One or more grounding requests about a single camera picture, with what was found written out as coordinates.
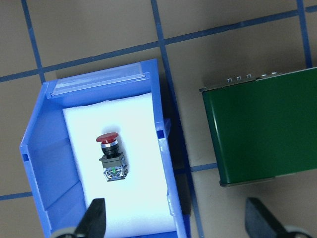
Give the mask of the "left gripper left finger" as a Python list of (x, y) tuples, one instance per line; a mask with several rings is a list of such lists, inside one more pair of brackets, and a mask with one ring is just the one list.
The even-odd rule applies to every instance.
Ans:
[(103, 238), (106, 233), (106, 207), (104, 198), (93, 199), (77, 228), (76, 238)]

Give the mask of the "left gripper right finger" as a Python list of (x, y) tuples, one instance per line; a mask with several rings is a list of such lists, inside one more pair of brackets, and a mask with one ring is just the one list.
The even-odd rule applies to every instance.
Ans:
[(279, 238), (287, 234), (285, 227), (254, 197), (246, 199), (245, 230), (250, 238)]

